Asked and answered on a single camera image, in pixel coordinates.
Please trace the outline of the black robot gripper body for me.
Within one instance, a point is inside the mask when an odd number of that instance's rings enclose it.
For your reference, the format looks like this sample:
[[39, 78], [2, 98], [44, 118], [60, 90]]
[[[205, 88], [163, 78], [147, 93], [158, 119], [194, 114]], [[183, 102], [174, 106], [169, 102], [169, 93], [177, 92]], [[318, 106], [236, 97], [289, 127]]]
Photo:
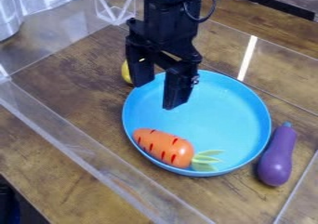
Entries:
[[127, 21], [126, 45], [146, 49], [154, 65], [165, 70], [202, 62], [193, 45], [202, 23], [201, 3], [202, 0], [145, 0], [145, 18]]

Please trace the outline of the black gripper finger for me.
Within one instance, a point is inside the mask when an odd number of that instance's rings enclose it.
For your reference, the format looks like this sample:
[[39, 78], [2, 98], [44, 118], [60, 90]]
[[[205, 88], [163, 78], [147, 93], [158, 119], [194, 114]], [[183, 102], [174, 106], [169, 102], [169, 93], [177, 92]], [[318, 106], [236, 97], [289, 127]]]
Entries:
[[141, 87], [154, 80], [154, 62], [139, 46], [126, 45], [126, 56], [133, 85]]
[[178, 64], [166, 70], [163, 108], [173, 110], [187, 103], [194, 86], [199, 83], [197, 65]]

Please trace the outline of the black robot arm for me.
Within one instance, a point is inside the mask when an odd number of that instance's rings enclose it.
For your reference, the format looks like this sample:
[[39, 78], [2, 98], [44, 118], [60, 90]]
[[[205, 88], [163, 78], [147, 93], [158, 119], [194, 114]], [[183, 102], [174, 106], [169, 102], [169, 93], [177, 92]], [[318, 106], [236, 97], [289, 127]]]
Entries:
[[202, 0], [145, 0], [145, 18], [130, 19], [126, 57], [135, 86], [154, 80], [154, 68], [166, 71], [163, 108], [187, 103], [198, 84], [202, 55], [193, 45]]

